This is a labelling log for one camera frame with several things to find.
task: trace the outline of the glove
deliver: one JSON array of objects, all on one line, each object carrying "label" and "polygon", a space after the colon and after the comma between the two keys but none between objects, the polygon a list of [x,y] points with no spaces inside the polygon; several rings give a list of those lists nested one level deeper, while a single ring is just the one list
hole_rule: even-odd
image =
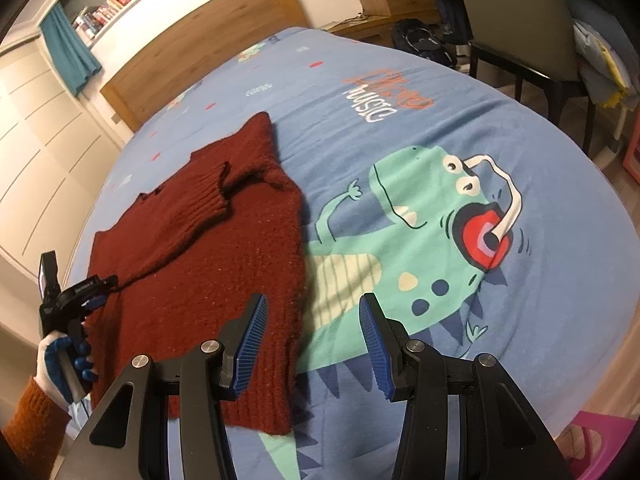
[{"label": "glove", "polygon": [[[79,355],[73,363],[66,353],[66,349],[71,346]],[[86,381],[95,383],[98,380],[90,353],[91,346],[87,341],[72,340],[57,330],[47,335],[38,345],[38,368],[34,380],[62,410],[68,410],[72,402],[79,402],[87,394],[82,389],[75,370],[81,372]]]}]

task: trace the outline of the dinosaur mouth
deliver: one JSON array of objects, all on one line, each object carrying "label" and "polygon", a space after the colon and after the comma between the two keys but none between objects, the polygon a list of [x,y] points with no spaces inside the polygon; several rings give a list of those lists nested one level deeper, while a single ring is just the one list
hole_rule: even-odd
[{"label": "dinosaur mouth", "polygon": [[420,229],[421,227],[427,225],[426,221],[418,224],[418,213],[415,211],[412,211],[411,209],[409,209],[409,207],[405,205],[394,205],[393,201],[391,200],[391,197],[389,196],[388,190],[386,190],[385,185],[382,184],[382,181],[380,180],[380,175],[378,174],[378,168],[376,167],[375,164],[373,165],[373,171],[375,171],[376,173],[376,180],[378,181],[378,184],[380,184],[382,191],[385,192],[386,200],[389,202],[389,205],[391,206],[391,210],[394,212],[394,215],[396,215],[399,219],[401,219],[411,229]]}]

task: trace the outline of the orange sleeve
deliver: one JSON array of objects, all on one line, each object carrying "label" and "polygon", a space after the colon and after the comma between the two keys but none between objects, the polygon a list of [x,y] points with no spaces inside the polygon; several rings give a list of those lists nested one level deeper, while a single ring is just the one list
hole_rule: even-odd
[{"label": "orange sleeve", "polygon": [[69,420],[33,378],[29,379],[4,437],[34,480],[49,479]]}]

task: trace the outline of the chair backrest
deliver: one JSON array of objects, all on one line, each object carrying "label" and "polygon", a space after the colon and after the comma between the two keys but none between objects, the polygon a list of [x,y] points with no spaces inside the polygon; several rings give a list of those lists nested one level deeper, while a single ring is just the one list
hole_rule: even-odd
[{"label": "chair backrest", "polygon": [[465,0],[474,41],[561,81],[579,80],[564,0]]}]

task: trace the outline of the pink plastic object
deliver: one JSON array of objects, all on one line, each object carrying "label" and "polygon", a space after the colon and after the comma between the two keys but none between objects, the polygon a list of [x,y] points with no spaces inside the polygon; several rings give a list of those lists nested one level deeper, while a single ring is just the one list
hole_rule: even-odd
[{"label": "pink plastic object", "polygon": [[[578,412],[572,424],[582,428],[584,458],[571,459],[569,464],[571,472],[578,480],[598,480],[620,452],[636,423],[619,416]],[[591,456],[589,430],[599,433],[602,438],[600,452],[595,457]]]}]

